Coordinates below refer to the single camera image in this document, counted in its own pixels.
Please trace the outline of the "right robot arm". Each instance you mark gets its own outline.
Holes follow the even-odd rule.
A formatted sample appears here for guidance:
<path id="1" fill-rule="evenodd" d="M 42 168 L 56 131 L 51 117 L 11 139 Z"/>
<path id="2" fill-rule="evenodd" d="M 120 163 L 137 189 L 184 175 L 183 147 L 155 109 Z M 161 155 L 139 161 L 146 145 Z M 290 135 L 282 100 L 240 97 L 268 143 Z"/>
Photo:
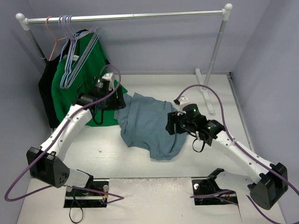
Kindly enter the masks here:
<path id="1" fill-rule="evenodd" d="M 220 150 L 253 180 L 248 185 L 250 197 L 265 210 L 269 210 L 288 190 L 287 184 L 279 178 L 287 178 L 287 168 L 282 163 L 273 164 L 254 152 L 240 149 L 240 143 L 228 136 L 225 127 L 216 120 L 207 120 L 201 115 L 196 104 L 182 103 L 175 100 L 179 106 L 177 112 L 168 114 L 166 131 L 169 134 L 189 133 L 203 145 L 209 145 Z"/>

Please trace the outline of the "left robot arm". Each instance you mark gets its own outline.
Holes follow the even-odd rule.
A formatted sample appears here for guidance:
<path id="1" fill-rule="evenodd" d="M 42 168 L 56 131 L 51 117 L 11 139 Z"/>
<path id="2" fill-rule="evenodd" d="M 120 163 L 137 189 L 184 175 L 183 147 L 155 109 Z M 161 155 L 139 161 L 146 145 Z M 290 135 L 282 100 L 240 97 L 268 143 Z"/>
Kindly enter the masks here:
<path id="1" fill-rule="evenodd" d="M 27 151 L 30 175 L 50 186 L 76 187 L 83 195 L 93 191 L 93 176 L 67 167 L 66 153 L 83 127 L 95 120 L 97 112 L 114 111 L 124 108 L 122 89 L 114 84 L 115 75 L 110 72 L 94 81 L 94 87 L 87 94 L 79 94 L 72 102 L 63 121 L 39 148 Z"/>

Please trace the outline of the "blue-grey t-shirt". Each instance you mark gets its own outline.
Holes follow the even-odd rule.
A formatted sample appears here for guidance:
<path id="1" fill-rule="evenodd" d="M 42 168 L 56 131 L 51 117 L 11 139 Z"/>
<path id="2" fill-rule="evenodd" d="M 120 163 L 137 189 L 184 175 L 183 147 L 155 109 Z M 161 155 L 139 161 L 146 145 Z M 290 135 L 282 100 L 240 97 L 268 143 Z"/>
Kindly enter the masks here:
<path id="1" fill-rule="evenodd" d="M 122 140 L 128 147 L 149 151 L 151 159 L 172 160 L 185 141 L 186 133 L 170 135 L 166 131 L 168 113 L 176 112 L 171 102 L 138 93 L 123 95 L 126 107 L 114 113 L 121 128 Z"/>

